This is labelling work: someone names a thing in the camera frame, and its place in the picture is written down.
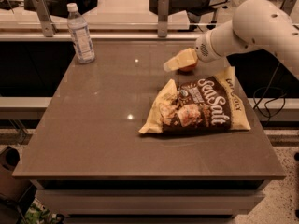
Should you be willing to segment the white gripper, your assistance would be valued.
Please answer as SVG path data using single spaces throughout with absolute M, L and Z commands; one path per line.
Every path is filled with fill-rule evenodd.
M 213 49 L 211 35 L 211 31 L 200 34 L 194 44 L 195 50 L 188 48 L 180 51 L 177 55 L 164 63 L 164 70 L 171 72 L 195 67 L 198 59 L 204 63 L 218 60 L 221 56 Z

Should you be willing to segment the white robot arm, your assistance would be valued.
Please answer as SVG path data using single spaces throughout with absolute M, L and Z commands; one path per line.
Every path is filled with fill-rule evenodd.
M 192 49 L 180 51 L 164 63 L 167 72 L 201 61 L 210 63 L 237 53 L 264 49 L 299 78 L 299 31 L 292 19 L 268 0 L 247 0 L 226 23 L 195 40 Z

